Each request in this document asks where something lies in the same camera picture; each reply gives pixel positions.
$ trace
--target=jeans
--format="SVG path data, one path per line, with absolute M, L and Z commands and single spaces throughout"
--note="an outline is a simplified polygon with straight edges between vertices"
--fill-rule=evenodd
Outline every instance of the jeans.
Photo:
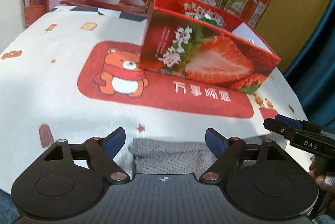
M 11 195 L 0 189 L 0 224 L 11 224 L 19 216 Z

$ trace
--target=teal curtain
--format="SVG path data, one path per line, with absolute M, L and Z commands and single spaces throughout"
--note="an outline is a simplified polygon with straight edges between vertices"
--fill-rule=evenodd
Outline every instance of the teal curtain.
M 284 77 L 309 121 L 335 131 L 335 0 Z

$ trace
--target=screw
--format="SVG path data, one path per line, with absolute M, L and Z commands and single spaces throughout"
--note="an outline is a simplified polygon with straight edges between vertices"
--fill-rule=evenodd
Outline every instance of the screw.
M 218 180 L 219 179 L 219 174 L 214 173 L 214 172 L 207 172 L 207 173 L 203 174 L 202 177 L 205 180 L 214 181 L 214 180 Z
M 127 178 L 127 174 L 123 172 L 116 172 L 111 175 L 112 180 L 116 180 L 118 182 L 125 180 Z

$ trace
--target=strawberry box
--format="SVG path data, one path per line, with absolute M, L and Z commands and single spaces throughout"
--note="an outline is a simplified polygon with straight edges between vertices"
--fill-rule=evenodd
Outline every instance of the strawberry box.
M 154 0 L 142 69 L 253 94 L 279 62 L 237 16 L 199 0 Z

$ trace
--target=red star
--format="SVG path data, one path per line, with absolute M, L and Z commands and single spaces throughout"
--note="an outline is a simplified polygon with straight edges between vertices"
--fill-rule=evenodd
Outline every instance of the red star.
M 145 132 L 145 127 L 144 126 L 142 126 L 141 124 L 138 124 L 138 131 L 139 132 Z

